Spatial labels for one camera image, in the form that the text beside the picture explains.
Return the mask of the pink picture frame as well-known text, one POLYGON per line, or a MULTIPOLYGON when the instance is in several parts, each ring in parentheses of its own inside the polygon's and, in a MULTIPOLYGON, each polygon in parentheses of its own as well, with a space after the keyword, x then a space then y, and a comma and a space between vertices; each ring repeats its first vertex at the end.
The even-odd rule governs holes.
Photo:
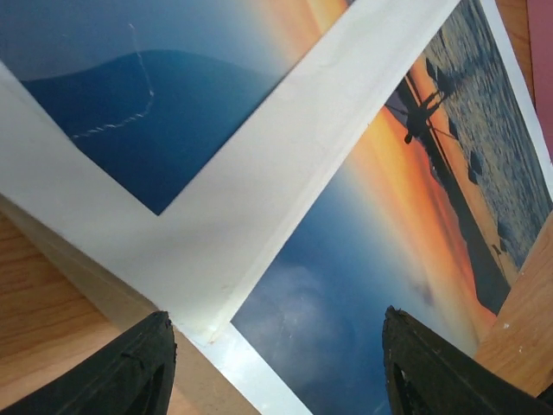
POLYGON ((526 2, 537 117, 552 158, 552 0, 526 2))

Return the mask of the sunset photo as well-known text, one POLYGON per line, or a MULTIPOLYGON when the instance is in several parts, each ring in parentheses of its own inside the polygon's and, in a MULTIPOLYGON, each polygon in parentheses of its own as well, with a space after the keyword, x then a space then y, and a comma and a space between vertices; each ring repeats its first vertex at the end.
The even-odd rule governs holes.
POLYGON ((551 213, 550 155, 496 3, 423 26, 218 340, 251 412, 388 413, 387 308, 474 355, 551 213))

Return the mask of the white mat board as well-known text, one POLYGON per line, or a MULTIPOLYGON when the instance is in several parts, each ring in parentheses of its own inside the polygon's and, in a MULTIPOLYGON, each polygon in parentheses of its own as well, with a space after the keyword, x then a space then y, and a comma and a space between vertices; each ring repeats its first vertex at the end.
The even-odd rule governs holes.
POLYGON ((4 1, 1 209, 114 323, 232 320, 453 1, 4 1))

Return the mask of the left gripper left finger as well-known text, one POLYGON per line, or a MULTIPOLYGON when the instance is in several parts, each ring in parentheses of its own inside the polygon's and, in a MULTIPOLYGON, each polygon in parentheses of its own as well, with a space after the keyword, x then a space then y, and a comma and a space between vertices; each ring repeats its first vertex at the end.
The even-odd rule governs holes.
POLYGON ((156 311, 1 413, 166 414, 175 366, 172 322, 156 311))

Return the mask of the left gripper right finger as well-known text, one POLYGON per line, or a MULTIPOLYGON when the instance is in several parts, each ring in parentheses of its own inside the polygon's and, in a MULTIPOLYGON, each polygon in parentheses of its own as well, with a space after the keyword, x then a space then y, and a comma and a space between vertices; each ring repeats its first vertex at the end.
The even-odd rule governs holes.
POLYGON ((393 414, 551 414, 552 388, 516 388, 403 310, 388 307, 382 331, 393 414))

